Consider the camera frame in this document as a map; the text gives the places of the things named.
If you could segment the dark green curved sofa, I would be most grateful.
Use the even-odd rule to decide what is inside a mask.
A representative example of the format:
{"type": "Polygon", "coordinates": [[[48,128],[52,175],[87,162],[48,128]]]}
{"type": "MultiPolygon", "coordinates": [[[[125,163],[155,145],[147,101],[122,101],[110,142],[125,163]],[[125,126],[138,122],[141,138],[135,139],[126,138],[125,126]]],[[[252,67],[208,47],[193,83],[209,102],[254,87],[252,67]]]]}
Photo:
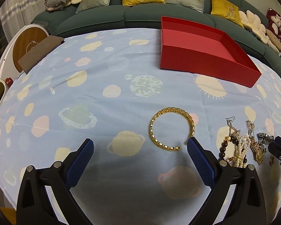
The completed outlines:
{"type": "MultiPolygon", "coordinates": [[[[228,0],[242,11],[250,10],[258,15],[262,24],[268,20],[260,11],[245,0],[228,0]]],[[[272,48],[255,38],[247,30],[235,23],[212,15],[211,0],[205,0],[204,11],[198,12],[190,8],[171,4],[140,4],[133,7],[122,6],[122,0],[110,0],[108,6],[76,12],[74,5],[67,6],[61,11],[41,12],[33,23],[44,26],[52,35],[64,38],[108,29],[124,28],[160,28],[162,16],[177,17],[195,21],[226,32],[242,49],[267,66],[275,69],[281,65],[281,55],[272,48]]]]}

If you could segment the blue planet print tablecloth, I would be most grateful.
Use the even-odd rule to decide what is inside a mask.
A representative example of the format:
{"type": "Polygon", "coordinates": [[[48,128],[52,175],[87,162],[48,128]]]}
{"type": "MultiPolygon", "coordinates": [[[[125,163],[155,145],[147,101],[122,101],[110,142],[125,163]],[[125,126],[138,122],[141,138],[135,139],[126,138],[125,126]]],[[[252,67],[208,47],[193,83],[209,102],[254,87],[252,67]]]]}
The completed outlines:
{"type": "Polygon", "coordinates": [[[94,155],[71,190],[94,224],[188,224],[210,189],[187,153],[183,116],[157,118],[177,107],[195,123],[195,137],[217,155],[228,135],[226,118],[247,134],[281,137],[281,79],[255,59],[254,87],[184,72],[160,64],[160,31],[127,29],[68,38],[28,74],[21,75],[0,106],[0,188],[13,207],[28,165],[49,167],[87,138],[94,155]]]}

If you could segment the silver hook drop earring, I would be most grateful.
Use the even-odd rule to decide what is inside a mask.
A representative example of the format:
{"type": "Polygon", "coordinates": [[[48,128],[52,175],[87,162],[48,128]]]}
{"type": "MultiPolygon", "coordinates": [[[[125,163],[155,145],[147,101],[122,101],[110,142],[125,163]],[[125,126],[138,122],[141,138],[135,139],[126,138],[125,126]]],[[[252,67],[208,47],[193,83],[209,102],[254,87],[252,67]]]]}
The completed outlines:
{"type": "Polygon", "coordinates": [[[232,122],[235,120],[234,116],[226,118],[226,123],[229,127],[229,136],[238,138],[240,136],[241,131],[237,130],[233,125],[232,122]]]}

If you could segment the right yellow embroidered cushion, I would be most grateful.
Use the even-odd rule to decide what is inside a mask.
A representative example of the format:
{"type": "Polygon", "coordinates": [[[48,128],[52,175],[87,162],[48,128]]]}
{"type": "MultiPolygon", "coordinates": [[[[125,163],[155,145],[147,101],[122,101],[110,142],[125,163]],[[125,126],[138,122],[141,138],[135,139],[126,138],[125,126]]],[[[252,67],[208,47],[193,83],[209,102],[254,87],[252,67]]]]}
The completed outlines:
{"type": "Polygon", "coordinates": [[[211,0],[212,11],[211,14],[227,19],[240,27],[243,27],[243,23],[240,18],[239,9],[236,5],[228,0],[211,0]]]}

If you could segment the dark red watch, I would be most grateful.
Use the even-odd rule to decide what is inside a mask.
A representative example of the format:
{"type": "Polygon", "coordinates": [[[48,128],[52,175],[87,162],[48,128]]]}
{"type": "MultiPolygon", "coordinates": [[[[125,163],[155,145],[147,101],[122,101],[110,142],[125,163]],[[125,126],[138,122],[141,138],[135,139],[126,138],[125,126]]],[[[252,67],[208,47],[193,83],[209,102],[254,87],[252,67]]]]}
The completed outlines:
{"type": "Polygon", "coordinates": [[[268,145],[274,141],[274,136],[270,136],[267,133],[258,133],[257,139],[258,139],[258,144],[268,145]]]}

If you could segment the white sheer curtain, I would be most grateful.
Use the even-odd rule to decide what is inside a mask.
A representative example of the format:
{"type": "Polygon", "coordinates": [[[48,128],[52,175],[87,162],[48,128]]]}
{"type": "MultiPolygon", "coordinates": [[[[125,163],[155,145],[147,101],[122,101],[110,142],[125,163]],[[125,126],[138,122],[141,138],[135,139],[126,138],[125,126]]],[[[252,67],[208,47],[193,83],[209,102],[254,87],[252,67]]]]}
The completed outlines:
{"type": "Polygon", "coordinates": [[[0,7],[0,21],[7,41],[43,11],[44,0],[5,0],[0,7]]]}

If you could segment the brown round cushion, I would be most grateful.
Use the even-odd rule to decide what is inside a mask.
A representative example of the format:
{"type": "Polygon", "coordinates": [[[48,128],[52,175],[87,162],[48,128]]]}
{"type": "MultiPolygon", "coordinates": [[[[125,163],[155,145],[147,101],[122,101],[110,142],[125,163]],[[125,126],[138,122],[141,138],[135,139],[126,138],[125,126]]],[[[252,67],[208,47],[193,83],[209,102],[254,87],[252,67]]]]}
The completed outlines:
{"type": "Polygon", "coordinates": [[[275,45],[275,47],[279,50],[279,52],[281,52],[281,42],[279,41],[277,36],[269,29],[266,29],[266,32],[267,32],[267,36],[270,38],[270,41],[272,42],[272,44],[275,45]]]}

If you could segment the cream flower shaped cushion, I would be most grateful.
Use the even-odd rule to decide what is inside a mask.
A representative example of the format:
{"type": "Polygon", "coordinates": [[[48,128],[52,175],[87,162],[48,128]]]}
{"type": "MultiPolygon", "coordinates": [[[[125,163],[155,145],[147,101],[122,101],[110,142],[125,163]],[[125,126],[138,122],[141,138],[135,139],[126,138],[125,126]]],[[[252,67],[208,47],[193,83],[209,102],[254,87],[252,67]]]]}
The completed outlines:
{"type": "Polygon", "coordinates": [[[261,23],[260,18],[249,10],[239,11],[239,15],[244,28],[250,30],[261,42],[267,44],[269,37],[266,35],[265,26],[261,23]]]}

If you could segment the silver filigree earring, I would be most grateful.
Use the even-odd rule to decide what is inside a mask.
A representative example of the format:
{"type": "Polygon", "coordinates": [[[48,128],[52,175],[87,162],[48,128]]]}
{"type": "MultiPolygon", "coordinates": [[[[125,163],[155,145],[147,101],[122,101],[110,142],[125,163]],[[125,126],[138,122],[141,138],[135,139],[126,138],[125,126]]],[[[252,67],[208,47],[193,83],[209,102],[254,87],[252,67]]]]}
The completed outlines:
{"type": "Polygon", "coordinates": [[[246,128],[248,130],[248,136],[250,137],[254,137],[254,122],[250,121],[250,120],[246,120],[246,128]]]}

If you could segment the red monkey plush toy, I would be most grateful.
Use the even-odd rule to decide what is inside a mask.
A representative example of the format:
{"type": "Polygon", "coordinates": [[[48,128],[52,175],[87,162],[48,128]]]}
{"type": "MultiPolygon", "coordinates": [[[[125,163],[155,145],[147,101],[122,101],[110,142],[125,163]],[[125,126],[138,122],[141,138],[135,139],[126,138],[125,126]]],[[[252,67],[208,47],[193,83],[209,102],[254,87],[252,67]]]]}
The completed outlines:
{"type": "Polygon", "coordinates": [[[272,8],[268,8],[267,15],[268,29],[281,42],[281,16],[272,8]]]}

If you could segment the brown cardboard sheet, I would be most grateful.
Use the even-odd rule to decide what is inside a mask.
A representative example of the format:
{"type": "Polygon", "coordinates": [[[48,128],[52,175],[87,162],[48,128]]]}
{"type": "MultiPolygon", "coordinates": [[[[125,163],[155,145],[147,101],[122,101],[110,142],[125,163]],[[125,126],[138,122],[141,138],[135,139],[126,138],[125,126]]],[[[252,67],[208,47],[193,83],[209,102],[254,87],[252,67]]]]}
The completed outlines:
{"type": "Polygon", "coordinates": [[[18,63],[23,71],[28,74],[42,59],[63,43],[64,38],[50,35],[32,47],[19,59],[18,63]]]}

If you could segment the red tray box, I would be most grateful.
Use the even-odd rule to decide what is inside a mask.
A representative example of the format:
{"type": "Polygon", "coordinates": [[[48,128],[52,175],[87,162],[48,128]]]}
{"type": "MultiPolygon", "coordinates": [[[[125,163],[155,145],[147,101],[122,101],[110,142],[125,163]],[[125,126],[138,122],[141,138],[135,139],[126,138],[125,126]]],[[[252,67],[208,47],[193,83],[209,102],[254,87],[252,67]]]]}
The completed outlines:
{"type": "Polygon", "coordinates": [[[161,17],[160,68],[214,77],[253,87],[261,76],[252,59],[224,31],[161,17]]]}

